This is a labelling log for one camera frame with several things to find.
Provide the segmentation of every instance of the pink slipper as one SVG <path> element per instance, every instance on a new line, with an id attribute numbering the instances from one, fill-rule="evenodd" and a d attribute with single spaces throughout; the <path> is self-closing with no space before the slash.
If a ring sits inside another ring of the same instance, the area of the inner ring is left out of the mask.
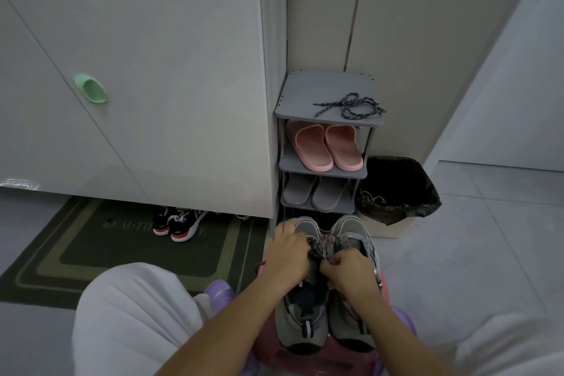
<path id="1" fill-rule="evenodd" d="M 358 171 L 364 165 L 352 125 L 324 125 L 325 144 L 335 165 L 343 171 Z"/>
<path id="2" fill-rule="evenodd" d="M 333 168 L 333 159 L 323 143 L 321 124 L 290 119 L 286 122 L 286 136 L 307 169 L 327 172 Z"/>

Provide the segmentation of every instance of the pant leg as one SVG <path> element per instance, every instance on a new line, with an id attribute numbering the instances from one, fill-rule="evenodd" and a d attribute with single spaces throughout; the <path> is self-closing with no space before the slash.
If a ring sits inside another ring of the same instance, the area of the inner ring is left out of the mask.
<path id="1" fill-rule="evenodd" d="M 209 318 L 209 298 L 192 298 L 176 275 L 146 263 L 112 268 L 78 303 L 75 374 L 152 376 Z"/>
<path id="2" fill-rule="evenodd" d="M 564 323 L 549 317 L 498 315 L 437 354 L 457 376 L 562 376 Z"/>

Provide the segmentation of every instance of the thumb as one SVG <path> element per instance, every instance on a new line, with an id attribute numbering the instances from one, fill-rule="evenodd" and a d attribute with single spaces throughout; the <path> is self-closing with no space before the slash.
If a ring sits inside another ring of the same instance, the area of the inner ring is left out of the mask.
<path id="1" fill-rule="evenodd" d="M 324 274 L 328 279 L 333 279 L 333 274 L 335 267 L 331 265 L 327 260 L 321 260 L 321 265 L 319 265 L 319 272 Z"/>

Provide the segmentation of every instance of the green adhesive door handle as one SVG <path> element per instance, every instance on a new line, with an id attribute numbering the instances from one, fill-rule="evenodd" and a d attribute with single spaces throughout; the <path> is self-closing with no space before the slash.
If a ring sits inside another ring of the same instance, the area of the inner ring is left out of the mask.
<path id="1" fill-rule="evenodd" d="M 76 75 L 74 82 L 89 102 L 103 104 L 108 101 L 108 95 L 96 79 L 87 75 Z"/>

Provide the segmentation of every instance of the doormat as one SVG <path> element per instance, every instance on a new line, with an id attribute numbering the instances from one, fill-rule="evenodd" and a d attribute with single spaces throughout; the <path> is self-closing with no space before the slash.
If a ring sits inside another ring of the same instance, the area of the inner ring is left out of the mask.
<path id="1" fill-rule="evenodd" d="M 147 204 L 71 197 L 0 277 L 0 301 L 76 309 L 95 277 L 138 261 L 174 272 L 192 295 L 214 280 L 239 293 L 255 278 L 268 219 L 209 212 L 177 243 L 153 233 L 152 215 Z"/>

